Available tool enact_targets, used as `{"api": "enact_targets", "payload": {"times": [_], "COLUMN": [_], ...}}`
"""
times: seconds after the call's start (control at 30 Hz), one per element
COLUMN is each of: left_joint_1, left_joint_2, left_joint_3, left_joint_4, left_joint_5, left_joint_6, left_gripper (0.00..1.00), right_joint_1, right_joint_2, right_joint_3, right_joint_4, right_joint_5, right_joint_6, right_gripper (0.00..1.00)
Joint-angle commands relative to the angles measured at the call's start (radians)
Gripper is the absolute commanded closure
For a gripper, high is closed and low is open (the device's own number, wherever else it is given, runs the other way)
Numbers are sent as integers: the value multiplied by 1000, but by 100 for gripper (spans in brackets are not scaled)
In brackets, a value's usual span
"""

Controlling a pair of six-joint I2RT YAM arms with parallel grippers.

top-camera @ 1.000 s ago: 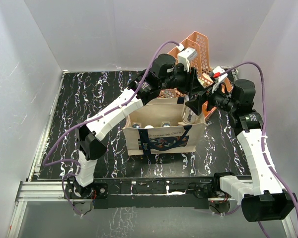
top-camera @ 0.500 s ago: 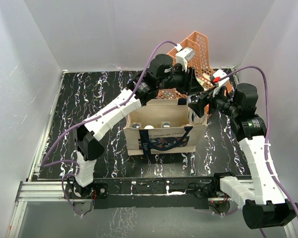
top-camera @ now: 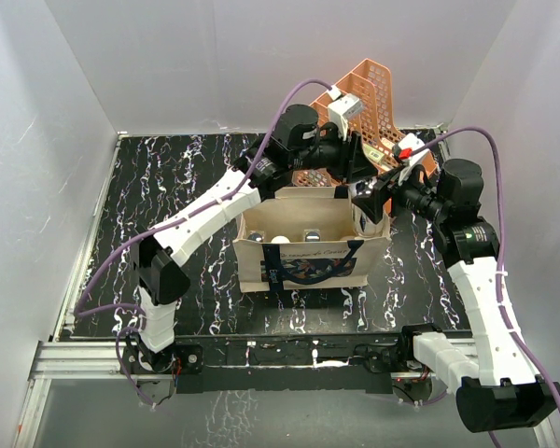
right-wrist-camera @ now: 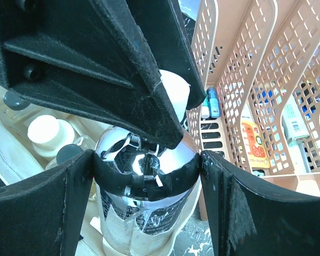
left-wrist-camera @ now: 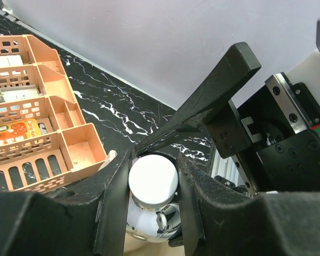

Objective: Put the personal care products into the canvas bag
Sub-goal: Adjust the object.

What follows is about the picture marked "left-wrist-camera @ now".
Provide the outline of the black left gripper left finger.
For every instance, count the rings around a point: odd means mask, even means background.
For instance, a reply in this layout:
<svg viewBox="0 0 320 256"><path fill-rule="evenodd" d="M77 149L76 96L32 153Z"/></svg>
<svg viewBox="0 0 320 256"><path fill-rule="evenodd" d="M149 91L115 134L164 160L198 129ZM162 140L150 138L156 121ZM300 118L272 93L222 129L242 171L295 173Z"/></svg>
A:
<svg viewBox="0 0 320 256"><path fill-rule="evenodd" d="M0 255L122 255L131 152L54 198L0 193Z"/></svg>

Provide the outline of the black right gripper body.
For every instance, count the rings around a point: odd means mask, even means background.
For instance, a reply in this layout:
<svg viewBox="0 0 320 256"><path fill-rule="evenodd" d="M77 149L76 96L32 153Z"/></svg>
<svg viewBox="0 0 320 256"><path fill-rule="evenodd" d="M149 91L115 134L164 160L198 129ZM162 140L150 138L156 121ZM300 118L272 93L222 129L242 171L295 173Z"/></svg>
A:
<svg viewBox="0 0 320 256"><path fill-rule="evenodd" d="M227 103L207 129L247 191L320 192L320 106L304 83L273 74L240 107Z"/></svg>

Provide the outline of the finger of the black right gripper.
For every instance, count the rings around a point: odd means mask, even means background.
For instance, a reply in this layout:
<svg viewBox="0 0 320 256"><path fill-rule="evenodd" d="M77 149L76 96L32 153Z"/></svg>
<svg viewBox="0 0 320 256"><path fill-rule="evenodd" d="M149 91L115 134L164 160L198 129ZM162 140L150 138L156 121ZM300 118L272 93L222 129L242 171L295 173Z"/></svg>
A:
<svg viewBox="0 0 320 256"><path fill-rule="evenodd" d="M134 147L135 154L141 156L199 133L260 68L248 43L233 44L172 117Z"/></svg>

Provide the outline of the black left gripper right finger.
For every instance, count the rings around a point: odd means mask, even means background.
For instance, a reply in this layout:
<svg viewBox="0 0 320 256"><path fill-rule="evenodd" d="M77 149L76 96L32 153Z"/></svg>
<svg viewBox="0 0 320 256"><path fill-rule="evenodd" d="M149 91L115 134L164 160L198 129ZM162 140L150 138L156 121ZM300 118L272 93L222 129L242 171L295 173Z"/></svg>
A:
<svg viewBox="0 0 320 256"><path fill-rule="evenodd" d="M320 193L244 196L177 156L186 255L320 255Z"/></svg>

